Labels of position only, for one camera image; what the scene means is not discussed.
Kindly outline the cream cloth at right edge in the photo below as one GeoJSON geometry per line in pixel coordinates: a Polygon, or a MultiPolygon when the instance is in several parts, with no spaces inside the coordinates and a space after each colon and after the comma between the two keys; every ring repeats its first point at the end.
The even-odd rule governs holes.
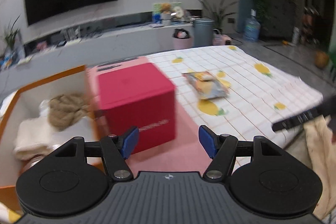
{"type": "Polygon", "coordinates": [[[322,181],[322,195],[314,215],[323,223],[335,223],[335,132],[331,117],[320,116],[303,125],[286,151],[312,169],[322,181]]]}

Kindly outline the red cube box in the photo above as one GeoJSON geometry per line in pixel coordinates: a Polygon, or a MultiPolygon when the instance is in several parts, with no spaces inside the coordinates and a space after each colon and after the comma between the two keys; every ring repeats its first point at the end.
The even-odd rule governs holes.
{"type": "Polygon", "coordinates": [[[97,81],[99,109],[110,133],[138,128],[134,153],[175,139],[175,86],[153,63],[105,72],[97,81]]]}

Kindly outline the lemon pattern tablecloth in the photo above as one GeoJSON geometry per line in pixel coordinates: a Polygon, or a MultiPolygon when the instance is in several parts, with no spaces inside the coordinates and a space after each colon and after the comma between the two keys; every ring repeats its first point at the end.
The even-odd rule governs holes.
{"type": "Polygon", "coordinates": [[[198,128],[251,141],[264,136],[285,147],[300,127],[272,131],[272,124],[319,104],[322,94],[300,78],[264,63],[235,46],[209,46],[149,55],[176,86],[178,115],[184,123],[174,143],[151,161],[159,170],[202,172],[209,157],[198,141],[198,128]],[[200,102],[185,73],[209,72],[228,89],[227,96],[200,102]]]}

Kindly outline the yellow silver snack bag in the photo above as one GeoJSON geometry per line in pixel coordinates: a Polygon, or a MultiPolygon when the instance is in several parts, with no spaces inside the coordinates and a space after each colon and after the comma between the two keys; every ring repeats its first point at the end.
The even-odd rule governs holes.
{"type": "Polygon", "coordinates": [[[183,73],[200,100],[223,98],[229,95],[228,88],[208,71],[183,73]]]}

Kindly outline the brown fuzzy cloth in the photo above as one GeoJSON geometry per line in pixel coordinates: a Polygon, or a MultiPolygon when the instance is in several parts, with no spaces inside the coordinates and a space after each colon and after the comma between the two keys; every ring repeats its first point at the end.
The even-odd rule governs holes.
{"type": "Polygon", "coordinates": [[[49,101],[48,122],[63,131],[88,116],[89,104],[82,93],[61,94],[49,101]]]}

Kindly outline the cream folded towel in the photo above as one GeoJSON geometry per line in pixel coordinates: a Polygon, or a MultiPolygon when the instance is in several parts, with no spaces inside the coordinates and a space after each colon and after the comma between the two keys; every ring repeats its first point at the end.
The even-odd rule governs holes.
{"type": "Polygon", "coordinates": [[[81,118],[76,124],[58,131],[48,122],[49,100],[39,106],[39,117],[22,121],[14,142],[13,154],[18,160],[26,161],[33,157],[46,156],[68,140],[82,136],[86,141],[95,141],[92,120],[81,118]]]}

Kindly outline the dark grey sideboard cabinet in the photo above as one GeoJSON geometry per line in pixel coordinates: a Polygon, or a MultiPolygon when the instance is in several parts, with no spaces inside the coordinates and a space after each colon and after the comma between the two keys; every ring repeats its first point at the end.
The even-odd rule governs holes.
{"type": "Polygon", "coordinates": [[[296,4],[289,0],[270,0],[264,23],[265,37],[290,40],[296,23],[296,4]]]}

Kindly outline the small pink heater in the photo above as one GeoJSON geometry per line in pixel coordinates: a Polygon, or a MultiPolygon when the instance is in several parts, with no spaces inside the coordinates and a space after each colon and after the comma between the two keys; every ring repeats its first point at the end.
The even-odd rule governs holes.
{"type": "Polygon", "coordinates": [[[231,45],[231,38],[228,35],[222,35],[219,29],[213,29],[213,46],[229,46],[231,45]]]}

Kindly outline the pink waste bin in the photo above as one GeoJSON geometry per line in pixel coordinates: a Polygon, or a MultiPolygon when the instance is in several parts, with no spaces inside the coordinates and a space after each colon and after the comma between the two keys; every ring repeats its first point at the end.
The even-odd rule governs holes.
{"type": "Polygon", "coordinates": [[[176,28],[173,33],[173,46],[175,50],[185,50],[193,46],[193,38],[183,28],[176,28]]]}

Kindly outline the blue water jug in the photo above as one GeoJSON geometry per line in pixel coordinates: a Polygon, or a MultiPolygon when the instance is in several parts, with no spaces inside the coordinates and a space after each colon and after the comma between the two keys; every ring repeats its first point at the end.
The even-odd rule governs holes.
{"type": "Polygon", "coordinates": [[[245,21],[243,38],[250,42],[257,42],[259,39],[260,23],[256,19],[256,10],[251,10],[251,15],[245,21]]]}

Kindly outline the grey round trash can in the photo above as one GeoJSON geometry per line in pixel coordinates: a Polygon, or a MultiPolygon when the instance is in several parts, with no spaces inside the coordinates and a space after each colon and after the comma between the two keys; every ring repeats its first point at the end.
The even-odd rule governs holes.
{"type": "Polygon", "coordinates": [[[194,47],[206,47],[213,44],[214,21],[208,18],[197,18],[193,22],[194,47]]]}

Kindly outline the grey marble tv console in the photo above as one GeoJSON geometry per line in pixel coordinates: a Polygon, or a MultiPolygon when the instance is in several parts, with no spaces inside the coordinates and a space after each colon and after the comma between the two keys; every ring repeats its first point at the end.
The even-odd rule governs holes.
{"type": "Polygon", "coordinates": [[[190,23],[160,28],[124,28],[33,55],[28,63],[1,71],[1,98],[27,84],[80,65],[95,66],[173,50],[173,33],[176,28],[184,28],[193,34],[190,23]]]}

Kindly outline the white wifi router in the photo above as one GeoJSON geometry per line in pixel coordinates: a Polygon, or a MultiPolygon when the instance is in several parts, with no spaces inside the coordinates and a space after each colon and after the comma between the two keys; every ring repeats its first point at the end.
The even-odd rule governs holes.
{"type": "Polygon", "coordinates": [[[74,28],[62,29],[61,33],[67,43],[79,43],[81,42],[80,26],[74,28]]]}

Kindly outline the tall floor plant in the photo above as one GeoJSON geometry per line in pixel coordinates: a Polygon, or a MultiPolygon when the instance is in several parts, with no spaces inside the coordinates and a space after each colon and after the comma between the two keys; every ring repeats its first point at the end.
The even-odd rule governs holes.
{"type": "Polygon", "coordinates": [[[230,15],[236,14],[236,12],[228,12],[227,10],[232,6],[238,4],[238,1],[233,1],[229,4],[225,4],[226,0],[220,0],[219,4],[210,4],[207,0],[198,0],[202,8],[208,13],[208,18],[214,21],[214,29],[223,33],[224,20],[230,15]]]}

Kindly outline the green potted plant on console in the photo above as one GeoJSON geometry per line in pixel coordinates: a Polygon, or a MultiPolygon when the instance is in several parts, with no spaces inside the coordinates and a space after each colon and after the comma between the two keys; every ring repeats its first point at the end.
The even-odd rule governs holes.
{"type": "Polygon", "coordinates": [[[5,58],[9,58],[13,64],[19,62],[20,59],[25,58],[25,48],[22,43],[21,31],[17,27],[18,16],[15,21],[9,22],[8,26],[4,28],[3,40],[5,42],[5,58]]]}

